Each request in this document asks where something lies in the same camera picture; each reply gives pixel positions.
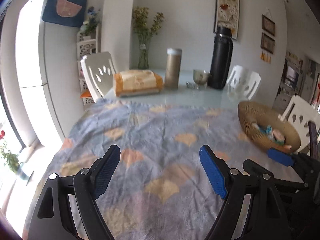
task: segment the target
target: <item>blue fabric cover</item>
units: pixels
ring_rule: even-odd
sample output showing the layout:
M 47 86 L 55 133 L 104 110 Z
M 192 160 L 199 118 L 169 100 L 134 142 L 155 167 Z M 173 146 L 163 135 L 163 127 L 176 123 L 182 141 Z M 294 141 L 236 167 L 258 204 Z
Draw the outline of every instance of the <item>blue fabric cover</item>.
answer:
M 203 146 L 200 148 L 199 157 L 200 162 L 204 168 L 205 173 L 208 176 L 208 179 L 211 183 L 214 192 L 217 195 L 219 195 L 222 199 L 226 199 L 228 192 L 224 182 L 224 177 L 216 163 L 210 157 L 210 154 Z
M 272 159 L 278 163 L 281 163 L 284 166 L 289 167 L 289 166 L 293 166 L 293 164 L 294 164 L 293 159 L 289 155 L 287 155 L 283 152 L 280 152 L 276 149 L 270 148 L 267 151 L 267 154 L 270 159 Z
M 42 20 L 44 22 L 56 23 L 64 26 L 81 27 L 84 21 L 87 0 L 67 0 L 69 2 L 82 6 L 81 10 L 74 17 L 61 17 L 60 15 L 58 15 L 56 9 L 57 1 L 58 0 L 47 1 L 42 15 Z

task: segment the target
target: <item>thermos lid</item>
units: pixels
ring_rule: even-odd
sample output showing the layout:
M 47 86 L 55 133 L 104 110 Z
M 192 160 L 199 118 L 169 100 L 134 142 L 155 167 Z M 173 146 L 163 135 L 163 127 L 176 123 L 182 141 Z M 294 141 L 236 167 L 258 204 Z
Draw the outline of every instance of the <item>thermos lid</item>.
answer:
M 217 34 L 222 34 L 224 36 L 232 37 L 231 29 L 223 26 L 217 27 Z
M 167 49 L 167 54 L 168 55 L 174 55 L 174 56 L 181 56 L 182 55 L 182 49 L 168 48 Z

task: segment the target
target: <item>black thermos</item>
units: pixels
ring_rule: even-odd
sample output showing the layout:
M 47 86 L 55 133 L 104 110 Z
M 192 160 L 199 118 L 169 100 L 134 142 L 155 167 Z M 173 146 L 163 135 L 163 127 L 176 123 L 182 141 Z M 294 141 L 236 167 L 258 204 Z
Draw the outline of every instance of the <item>black thermos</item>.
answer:
M 210 77 L 208 79 L 209 87 L 223 89 L 226 85 L 233 50 L 231 37 L 229 28 L 218 26 L 214 38 Z

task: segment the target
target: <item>orange object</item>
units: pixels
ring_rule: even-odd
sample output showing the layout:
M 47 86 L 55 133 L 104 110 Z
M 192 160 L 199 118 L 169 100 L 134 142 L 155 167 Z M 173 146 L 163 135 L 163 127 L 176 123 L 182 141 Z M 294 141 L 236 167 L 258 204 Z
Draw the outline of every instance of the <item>orange object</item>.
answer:
M 83 90 L 81 93 L 80 98 L 92 98 L 91 93 L 89 92 L 89 89 Z

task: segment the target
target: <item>hanging string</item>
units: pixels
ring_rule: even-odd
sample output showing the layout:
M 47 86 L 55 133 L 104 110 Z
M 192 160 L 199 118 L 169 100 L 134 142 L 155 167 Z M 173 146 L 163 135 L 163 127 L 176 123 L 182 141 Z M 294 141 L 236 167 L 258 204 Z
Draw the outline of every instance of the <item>hanging string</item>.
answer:
M 270 15 L 270 20 L 272 20 L 271 12 L 270 12 L 269 8 L 267 7 L 267 11 L 266 11 L 266 13 L 264 14 L 264 16 L 267 17 L 268 14 Z

